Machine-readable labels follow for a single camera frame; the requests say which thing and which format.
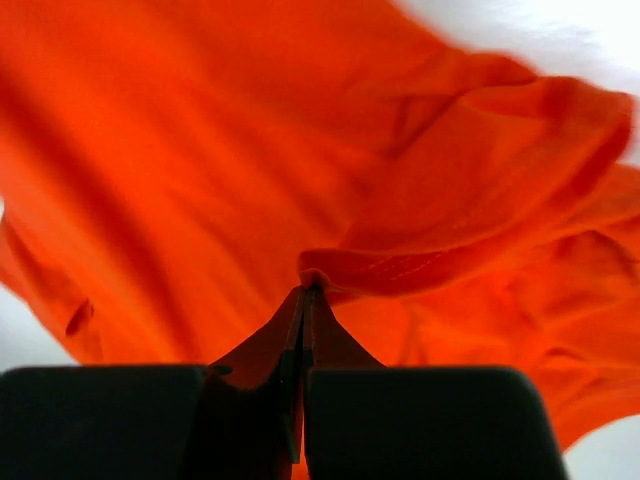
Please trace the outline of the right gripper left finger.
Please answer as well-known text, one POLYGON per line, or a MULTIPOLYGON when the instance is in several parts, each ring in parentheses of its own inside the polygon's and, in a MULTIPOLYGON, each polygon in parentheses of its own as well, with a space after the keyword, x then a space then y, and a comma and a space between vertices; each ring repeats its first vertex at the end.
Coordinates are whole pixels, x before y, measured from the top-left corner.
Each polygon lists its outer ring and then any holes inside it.
POLYGON ((1 377, 5 479, 287 479, 300 460, 305 292, 210 365, 1 377))

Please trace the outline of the orange t shirt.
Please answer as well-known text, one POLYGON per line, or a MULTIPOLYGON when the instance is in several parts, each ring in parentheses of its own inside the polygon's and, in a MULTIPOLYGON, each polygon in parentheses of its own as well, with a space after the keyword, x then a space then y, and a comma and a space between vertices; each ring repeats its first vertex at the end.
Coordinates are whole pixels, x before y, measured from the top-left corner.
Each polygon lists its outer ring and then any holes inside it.
POLYGON ((1 281, 72 367, 319 287, 386 367, 524 374, 561 454, 639 411, 633 113, 388 1, 5 1, 1 281))

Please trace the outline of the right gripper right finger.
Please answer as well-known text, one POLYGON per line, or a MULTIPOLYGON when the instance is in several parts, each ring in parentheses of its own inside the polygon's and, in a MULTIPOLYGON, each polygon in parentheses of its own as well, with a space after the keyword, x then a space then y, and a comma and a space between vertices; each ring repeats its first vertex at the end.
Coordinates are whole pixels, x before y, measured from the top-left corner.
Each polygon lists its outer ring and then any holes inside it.
POLYGON ((313 479, 565 479, 543 401, 498 366, 386 367, 306 293, 305 455, 313 479))

